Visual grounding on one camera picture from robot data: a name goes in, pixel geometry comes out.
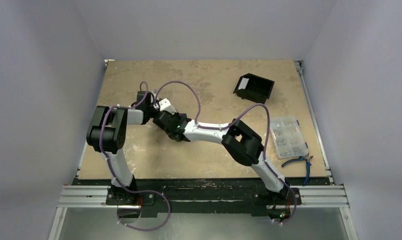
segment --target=blue pliers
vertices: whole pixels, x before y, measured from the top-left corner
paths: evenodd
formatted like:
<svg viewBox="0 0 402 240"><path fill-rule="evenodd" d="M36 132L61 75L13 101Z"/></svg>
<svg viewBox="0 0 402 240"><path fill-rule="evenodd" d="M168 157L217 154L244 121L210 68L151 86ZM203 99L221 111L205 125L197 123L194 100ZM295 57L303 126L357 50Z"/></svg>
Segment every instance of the blue pliers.
<svg viewBox="0 0 402 240"><path fill-rule="evenodd" d="M299 158L294 158L291 160L286 161L284 164L282 164L282 168L284 168L286 165L294 163L294 162L299 162L299 161L306 161L306 165L307 165L307 174L305 176L305 180L304 183L302 184L302 186L305 186L308 182L308 179L310 178L310 160L313 158L313 156L310 156L310 154L307 154L305 156L300 156Z"/></svg>

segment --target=tabletop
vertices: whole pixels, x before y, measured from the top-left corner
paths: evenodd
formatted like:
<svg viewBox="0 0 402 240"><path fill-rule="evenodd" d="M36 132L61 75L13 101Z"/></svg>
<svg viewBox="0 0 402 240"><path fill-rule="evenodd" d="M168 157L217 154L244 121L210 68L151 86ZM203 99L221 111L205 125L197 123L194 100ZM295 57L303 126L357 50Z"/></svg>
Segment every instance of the tabletop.
<svg viewBox="0 0 402 240"><path fill-rule="evenodd" d="M311 177L325 177L323 156L293 60L154 60L110 61L98 99L98 105L128 106L136 101L141 81L149 90L159 89L168 81L189 84L201 101L202 123L229 123L255 104L233 94L239 77L252 73L273 80L273 90L265 103L270 117L295 116L308 144ZM161 90L180 113L194 118L197 102L184 85L172 83ZM262 107L249 111L242 121L262 138L266 136L267 117ZM283 175L304 177L305 162L281 168L287 159L278 159L270 135L267 156ZM196 141L176 142L150 121L146 125L128 125L123 147L129 169L136 178L251 178L257 174L232 159L220 144ZM86 146L82 155L79 179L108 179L110 174L102 156Z"/></svg>

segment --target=gray wall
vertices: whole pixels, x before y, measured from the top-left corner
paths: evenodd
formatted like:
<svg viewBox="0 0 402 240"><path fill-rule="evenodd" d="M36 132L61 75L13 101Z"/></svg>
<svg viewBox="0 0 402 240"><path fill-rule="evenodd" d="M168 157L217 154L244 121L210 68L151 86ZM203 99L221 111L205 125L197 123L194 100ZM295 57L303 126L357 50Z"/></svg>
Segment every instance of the gray wall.
<svg viewBox="0 0 402 240"><path fill-rule="evenodd" d="M336 0L76 0L106 59L305 57Z"/></svg>
<svg viewBox="0 0 402 240"><path fill-rule="evenodd" d="M47 239L103 76L70 0L0 0L0 239Z"/></svg>
<svg viewBox="0 0 402 240"><path fill-rule="evenodd" d="M305 59L361 239L402 239L402 0L338 0Z"/></svg>

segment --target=wooden table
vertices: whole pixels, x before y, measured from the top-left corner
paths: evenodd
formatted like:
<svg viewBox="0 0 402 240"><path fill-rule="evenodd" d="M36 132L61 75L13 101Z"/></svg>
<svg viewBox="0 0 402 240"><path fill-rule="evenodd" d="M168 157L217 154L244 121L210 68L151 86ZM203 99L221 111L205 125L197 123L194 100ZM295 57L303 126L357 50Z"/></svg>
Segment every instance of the wooden table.
<svg viewBox="0 0 402 240"><path fill-rule="evenodd" d="M239 77L246 73L275 81L270 99L265 103L270 116L295 116L299 120L310 155L314 156L311 176L326 176L305 94L292 60L110 61L98 105L132 104L141 81L148 82L152 91L168 81L180 80L191 85L199 95L200 122L229 123L254 104L232 93ZM161 91L160 97L168 98L180 113L195 117L196 99L185 86L170 84ZM268 126L263 108L253 108L242 120L265 138ZM175 142L152 122L129 125L123 149L129 169L140 179L257 177L250 167L235 162L222 145ZM277 158L273 139L269 139L267 155L285 176L305 176L305 162L280 167L285 159ZM79 179L110 178L105 161L92 147L87 146L82 157Z"/></svg>

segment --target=open black container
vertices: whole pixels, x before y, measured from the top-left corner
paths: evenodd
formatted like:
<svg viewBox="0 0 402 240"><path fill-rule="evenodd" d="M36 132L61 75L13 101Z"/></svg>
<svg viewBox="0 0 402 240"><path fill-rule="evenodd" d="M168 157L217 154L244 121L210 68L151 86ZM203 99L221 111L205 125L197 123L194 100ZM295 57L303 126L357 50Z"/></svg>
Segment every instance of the open black container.
<svg viewBox="0 0 402 240"><path fill-rule="evenodd" d="M233 93L242 99L264 104L270 98L273 86L274 81L247 73L239 78Z"/></svg>

